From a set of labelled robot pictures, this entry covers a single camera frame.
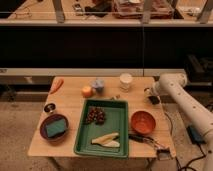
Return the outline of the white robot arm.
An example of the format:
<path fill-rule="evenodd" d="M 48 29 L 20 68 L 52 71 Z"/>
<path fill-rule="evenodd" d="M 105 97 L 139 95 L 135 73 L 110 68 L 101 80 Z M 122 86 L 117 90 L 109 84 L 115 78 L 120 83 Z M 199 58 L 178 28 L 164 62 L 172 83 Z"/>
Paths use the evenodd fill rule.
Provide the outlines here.
<path fill-rule="evenodd" d="M 151 96 L 169 95 L 179 105 L 207 143 L 203 171 L 213 171 L 213 113 L 184 90 L 186 85 L 185 74 L 164 73 L 144 91 Z"/>

